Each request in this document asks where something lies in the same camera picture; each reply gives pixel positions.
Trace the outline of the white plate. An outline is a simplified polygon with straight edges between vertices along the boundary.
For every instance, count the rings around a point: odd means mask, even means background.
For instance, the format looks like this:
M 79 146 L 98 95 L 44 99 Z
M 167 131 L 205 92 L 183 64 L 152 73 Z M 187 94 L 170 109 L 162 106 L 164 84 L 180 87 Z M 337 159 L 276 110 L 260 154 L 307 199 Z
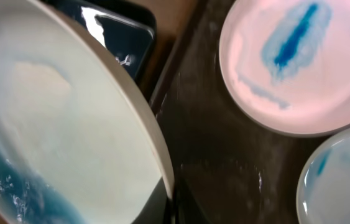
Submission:
M 271 130 L 323 135 L 350 125 L 350 1 L 235 1 L 219 64 L 237 106 Z
M 0 216 L 172 223 L 172 163 L 143 94 L 79 23 L 0 1 Z
M 322 143 L 297 185 L 299 223 L 350 223 L 350 128 Z

